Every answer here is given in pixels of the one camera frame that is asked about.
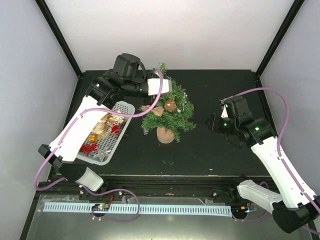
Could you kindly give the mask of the white plastic basket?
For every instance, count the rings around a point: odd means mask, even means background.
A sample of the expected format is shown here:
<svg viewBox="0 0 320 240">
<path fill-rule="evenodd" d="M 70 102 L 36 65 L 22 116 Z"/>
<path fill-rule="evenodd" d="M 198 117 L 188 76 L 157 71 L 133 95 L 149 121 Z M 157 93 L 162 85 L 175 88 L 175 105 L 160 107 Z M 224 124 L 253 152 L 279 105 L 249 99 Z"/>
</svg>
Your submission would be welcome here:
<svg viewBox="0 0 320 240">
<path fill-rule="evenodd" d="M 103 162 L 100 162 L 100 160 L 98 158 L 93 157 L 97 151 L 93 151 L 91 152 L 89 155 L 86 155 L 85 153 L 82 152 L 78 152 L 77 154 L 77 158 L 81 161 L 84 161 L 86 163 L 90 163 L 90 164 L 94 164 L 94 165 L 98 165 L 98 166 L 103 166 L 106 165 L 110 162 L 113 154 L 116 151 L 117 146 L 119 145 L 123 135 L 125 134 L 125 131 L 127 130 L 129 123 L 131 121 L 130 117 L 124 117 L 125 120 L 123 121 L 122 124 L 119 125 L 121 132 L 119 134 L 113 134 L 111 133 L 108 137 L 103 137 L 102 134 L 97 135 L 98 140 L 95 143 L 91 143 L 88 141 L 88 136 L 90 135 L 95 135 L 92 132 L 87 136 L 87 138 L 85 139 L 85 141 L 83 142 L 83 144 L 87 145 L 87 144 L 98 144 L 98 149 L 105 149 L 108 148 L 109 150 L 111 150 L 111 152 L 109 153 L 109 156 L 106 157 L 104 159 Z"/>
</svg>

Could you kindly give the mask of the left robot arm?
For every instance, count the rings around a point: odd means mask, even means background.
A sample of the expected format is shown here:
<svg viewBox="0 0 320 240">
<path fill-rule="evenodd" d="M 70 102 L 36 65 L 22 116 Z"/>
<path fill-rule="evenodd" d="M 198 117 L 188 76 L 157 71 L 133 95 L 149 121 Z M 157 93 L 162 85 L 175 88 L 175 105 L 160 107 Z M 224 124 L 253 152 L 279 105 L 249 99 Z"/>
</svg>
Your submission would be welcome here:
<svg viewBox="0 0 320 240">
<path fill-rule="evenodd" d="M 164 78 L 160 69 L 155 69 L 156 78 L 147 73 L 140 58 L 129 53 L 117 56 L 113 68 L 93 80 L 85 92 L 82 102 L 69 123 L 49 146 L 42 145 L 39 152 L 45 157 L 62 178 L 45 187 L 38 186 L 39 168 L 34 178 L 34 188 L 45 191 L 57 183 L 67 180 L 82 185 L 97 200 L 103 199 L 108 192 L 104 180 L 87 165 L 75 163 L 78 152 L 87 136 L 97 123 L 106 115 L 138 118 L 150 112 L 159 101 L 161 94 L 172 90 L 172 82 Z M 114 105 L 125 96 L 146 98 L 155 96 L 151 107 L 138 114 L 114 112 Z"/>
</svg>

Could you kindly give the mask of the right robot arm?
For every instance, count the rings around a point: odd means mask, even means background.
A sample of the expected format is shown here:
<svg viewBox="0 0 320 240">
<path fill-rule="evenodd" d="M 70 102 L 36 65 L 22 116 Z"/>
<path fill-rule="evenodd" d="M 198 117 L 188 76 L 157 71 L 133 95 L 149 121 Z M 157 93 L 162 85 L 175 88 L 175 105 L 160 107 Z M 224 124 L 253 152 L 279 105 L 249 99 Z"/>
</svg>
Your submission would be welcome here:
<svg viewBox="0 0 320 240">
<path fill-rule="evenodd" d="M 319 217 L 320 197 L 303 181 L 281 146 L 271 124 L 255 118 L 242 96 L 221 100 L 222 113 L 207 120 L 211 131 L 237 137 L 262 162 L 278 192 L 271 191 L 251 179 L 227 189 L 234 202 L 246 199 L 270 213 L 276 224 L 292 233 Z"/>
</svg>

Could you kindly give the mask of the brown burlap bow ornament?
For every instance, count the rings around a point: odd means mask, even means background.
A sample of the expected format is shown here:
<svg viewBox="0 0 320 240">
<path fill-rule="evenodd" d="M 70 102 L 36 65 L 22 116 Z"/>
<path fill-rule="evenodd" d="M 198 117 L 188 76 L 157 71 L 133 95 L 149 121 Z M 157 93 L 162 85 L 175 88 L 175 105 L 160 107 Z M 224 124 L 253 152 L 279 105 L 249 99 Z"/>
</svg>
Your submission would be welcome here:
<svg viewBox="0 0 320 240">
<path fill-rule="evenodd" d="M 150 105 L 142 105 L 141 110 L 145 112 L 150 107 L 151 107 Z M 158 117 L 161 117 L 163 115 L 164 111 L 165 111 L 165 109 L 161 106 L 155 107 L 151 110 L 151 112 L 154 113 Z"/>
</svg>

